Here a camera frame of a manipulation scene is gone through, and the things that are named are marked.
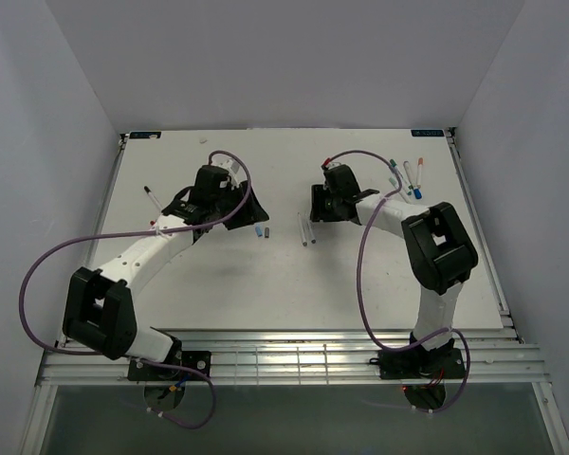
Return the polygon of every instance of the metal frame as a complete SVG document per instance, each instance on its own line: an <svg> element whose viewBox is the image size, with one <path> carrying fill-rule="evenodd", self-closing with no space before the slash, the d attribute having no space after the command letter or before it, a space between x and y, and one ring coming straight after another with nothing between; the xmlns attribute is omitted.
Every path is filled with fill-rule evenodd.
<svg viewBox="0 0 569 455"><path fill-rule="evenodd" d="M539 346L519 341L514 323L486 247L476 209L469 195L460 156L449 131L446 133L451 156L466 198L472 224L479 238L479 247L486 258L486 268L502 315L503 329L465 330L472 354L469 382L531 383L552 447L557 454L569 454L569 440L560 419L549 383L549 374ZM106 188L96 230L100 231L109 197L114 189L119 164L128 135L120 142L112 178ZM95 252L93 243L85 255L90 261ZM237 385L358 385L401 384L383 381L375 366L368 365L376 355L376 346L361 331L340 332L172 332L190 350L213 352L211 379L217 386ZM385 331L377 337L392 346L408 343L408 331ZM61 339L62 346L84 349L75 342ZM40 453L49 418L59 386L136 386L126 380L128 361L111 361L102 356L68 356L46 354L42 362L28 427L21 446L23 454ZM190 383L201 386L201 383Z"/></svg>

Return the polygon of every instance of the marker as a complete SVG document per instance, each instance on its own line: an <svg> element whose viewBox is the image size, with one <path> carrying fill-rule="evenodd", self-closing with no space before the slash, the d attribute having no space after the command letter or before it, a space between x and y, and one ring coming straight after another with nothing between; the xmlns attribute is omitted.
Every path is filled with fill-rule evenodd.
<svg viewBox="0 0 569 455"><path fill-rule="evenodd" d="M312 222L310 221L309 218L306 218L305 222L307 223L307 232L310 234L310 244L315 244L316 237L314 237L314 229L312 228Z"/></svg>
<svg viewBox="0 0 569 455"><path fill-rule="evenodd" d="M297 226L300 229L300 235L302 236L302 245L307 246L307 239L305 238L305 231L303 230L303 220L302 215L297 212Z"/></svg>
<svg viewBox="0 0 569 455"><path fill-rule="evenodd" d="M390 160L390 164L392 164L392 167L395 168L396 173L400 177L400 181L402 182L403 190L407 188L407 190L405 190L405 191L407 192L407 194L409 196L411 196L411 194L413 193L413 187L407 181L407 179L402 174L402 172L398 169L398 166L396 166L396 162L393 159Z"/></svg>
<svg viewBox="0 0 569 455"><path fill-rule="evenodd" d="M417 188L421 188L421 171L424 169L424 158L417 160Z"/></svg>
<svg viewBox="0 0 569 455"><path fill-rule="evenodd" d="M409 161L405 161L404 163L402 163L402 166L403 168L405 168L405 174L407 175L409 181L411 182L415 199L421 199L421 191L417 188L417 185L415 185L415 177L413 176L413 171L411 170L411 164L409 164Z"/></svg>
<svg viewBox="0 0 569 455"><path fill-rule="evenodd" d="M150 200L154 203L154 205L156 206L156 208L158 209L158 211L162 211L162 206L160 204L160 201L158 201L156 199L156 197L154 196L154 194L152 193L152 191L150 190L149 187L143 187L143 189L145 190L145 192L147 193L148 197L150 198Z"/></svg>
<svg viewBox="0 0 569 455"><path fill-rule="evenodd" d="M388 180L390 180L390 183L392 183L393 187L398 188L398 182L395 180L394 177L390 177ZM402 196L402 198L405 200L407 204L411 204L411 199L409 199L409 196L405 194L404 191L401 191L398 194Z"/></svg>

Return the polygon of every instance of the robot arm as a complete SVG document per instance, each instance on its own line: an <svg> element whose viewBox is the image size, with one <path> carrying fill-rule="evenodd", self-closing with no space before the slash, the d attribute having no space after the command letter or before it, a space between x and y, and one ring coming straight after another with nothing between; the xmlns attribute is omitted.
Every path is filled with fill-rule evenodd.
<svg viewBox="0 0 569 455"><path fill-rule="evenodd" d="M366 226L384 195L376 190L361 191L352 170L339 163L323 166L325 183L312 186L313 222L352 221ZM463 282L478 264L478 255L451 204L434 207L387 200L372 224L405 241L413 274L420 283L414 342L443 327L451 327L455 304ZM432 363L436 356L452 349L450 333L422 343L420 363Z"/></svg>
<svg viewBox="0 0 569 455"><path fill-rule="evenodd" d="M150 229L155 234L136 241L96 270L76 271L67 294L64 333L111 359L126 355L170 363L180 342L138 322L134 302L165 264L209 231L202 225L228 215L243 200L248 182L239 171L231 159L203 166L188 200L181 199L187 193L181 191L157 218ZM267 220L251 190L245 205L224 225L230 230ZM173 232L185 227L191 229Z"/></svg>

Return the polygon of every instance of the gray wall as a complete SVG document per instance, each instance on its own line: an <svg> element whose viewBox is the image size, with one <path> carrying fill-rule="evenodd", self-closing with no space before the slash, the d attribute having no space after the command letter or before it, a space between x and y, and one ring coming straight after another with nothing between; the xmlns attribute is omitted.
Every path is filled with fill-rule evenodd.
<svg viewBox="0 0 569 455"><path fill-rule="evenodd" d="M0 0L0 455L20 444L42 354L19 324L19 284L50 246L89 232L117 141L44 1ZM63 252L31 286L48 342L80 257Z"/></svg>
<svg viewBox="0 0 569 455"><path fill-rule="evenodd" d="M459 128L512 316L569 432L569 2L528 0Z"/></svg>
<svg viewBox="0 0 569 455"><path fill-rule="evenodd" d="M523 0L47 0L131 129L456 125Z"/></svg>

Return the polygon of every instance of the white table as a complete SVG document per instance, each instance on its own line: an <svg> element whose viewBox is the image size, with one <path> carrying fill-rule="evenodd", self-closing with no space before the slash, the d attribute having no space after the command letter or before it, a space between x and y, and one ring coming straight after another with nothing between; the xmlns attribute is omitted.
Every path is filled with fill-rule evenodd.
<svg viewBox="0 0 569 455"><path fill-rule="evenodd" d="M424 157L424 205L452 203L479 250L480 261L460 295L454 325L502 328L497 292L472 227L463 189L444 137L412 137L409 130L258 129L162 132L129 139L101 232L149 228L162 204L191 185L213 150L228 150L248 165L257 197L270 216L270 238L253 227L216 227L167 264L135 302L138 319L161 329L350 330L361 329L355 269L362 227L320 224L318 242L303 247L297 212L308 212L310 186L321 183L330 155L363 149L413 166ZM389 191L386 166L368 156L346 156L362 189ZM112 259L133 239L102 241L92 266ZM404 242L374 229L364 262L364 296L376 329L412 329L419 284Z"/></svg>

